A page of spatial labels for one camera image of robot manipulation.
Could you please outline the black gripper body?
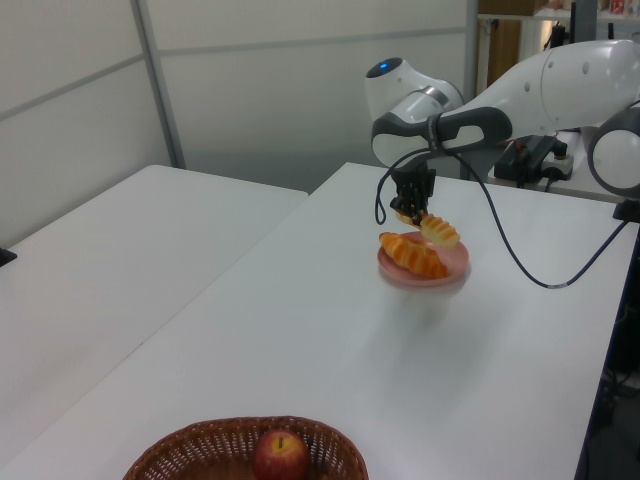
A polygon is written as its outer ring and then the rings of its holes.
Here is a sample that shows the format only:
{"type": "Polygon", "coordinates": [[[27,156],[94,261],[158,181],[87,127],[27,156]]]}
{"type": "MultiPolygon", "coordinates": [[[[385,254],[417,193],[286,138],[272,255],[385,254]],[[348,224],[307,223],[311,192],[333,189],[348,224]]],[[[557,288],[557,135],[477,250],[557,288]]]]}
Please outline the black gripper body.
{"type": "Polygon", "coordinates": [[[403,201],[428,201],[434,192],[436,170],[428,166],[397,169],[391,174],[397,197],[403,201]]]}

